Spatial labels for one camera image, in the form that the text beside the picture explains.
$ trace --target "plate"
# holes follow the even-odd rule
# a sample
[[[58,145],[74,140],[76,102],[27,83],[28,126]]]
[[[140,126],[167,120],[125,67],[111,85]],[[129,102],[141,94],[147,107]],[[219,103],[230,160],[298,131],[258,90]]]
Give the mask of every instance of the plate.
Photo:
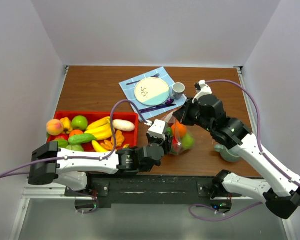
[[[134,88],[135,98],[147,106],[157,106],[167,101],[170,95],[168,84],[160,78],[148,77]]]

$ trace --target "gray floor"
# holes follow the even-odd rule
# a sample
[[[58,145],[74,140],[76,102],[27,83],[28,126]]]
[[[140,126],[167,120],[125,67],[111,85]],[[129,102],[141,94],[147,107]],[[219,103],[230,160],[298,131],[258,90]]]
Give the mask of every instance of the gray floor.
[[[254,203],[237,200],[232,210]],[[194,212],[220,218],[208,209]],[[193,218],[186,205],[122,205],[76,214],[73,199],[33,199],[20,240],[286,240],[281,219],[264,205],[222,222]]]

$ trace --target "white wall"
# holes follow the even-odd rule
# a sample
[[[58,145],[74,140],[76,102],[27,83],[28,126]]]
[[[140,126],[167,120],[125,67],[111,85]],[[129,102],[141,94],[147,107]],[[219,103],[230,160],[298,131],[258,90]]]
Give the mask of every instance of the white wall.
[[[282,0],[243,68],[264,145],[300,174],[300,0]],[[300,207],[292,216],[300,240]]]
[[[243,66],[280,0],[32,0],[67,65]]]
[[[46,140],[63,65],[30,0],[0,0],[0,173]],[[0,180],[0,240],[9,238],[25,176]]]

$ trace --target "green apple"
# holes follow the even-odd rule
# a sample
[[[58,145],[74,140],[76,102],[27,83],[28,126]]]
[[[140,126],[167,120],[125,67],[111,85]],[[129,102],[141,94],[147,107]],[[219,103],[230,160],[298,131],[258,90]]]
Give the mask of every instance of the green apple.
[[[71,126],[73,129],[84,131],[88,127],[88,120],[85,116],[75,116],[72,120]]]
[[[183,149],[185,149],[185,150],[191,149],[195,144],[195,139],[189,133],[187,133],[181,139],[181,144],[182,144]]]

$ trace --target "orange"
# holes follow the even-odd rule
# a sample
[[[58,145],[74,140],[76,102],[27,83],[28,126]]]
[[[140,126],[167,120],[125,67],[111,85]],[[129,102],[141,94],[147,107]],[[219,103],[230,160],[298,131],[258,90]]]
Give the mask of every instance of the orange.
[[[79,129],[76,129],[76,130],[73,130],[70,134],[69,134],[69,138],[74,136],[74,135],[81,135],[81,134],[84,134],[83,131],[79,130]]]
[[[172,125],[173,136],[183,138],[187,134],[187,127],[182,125],[178,120]]]

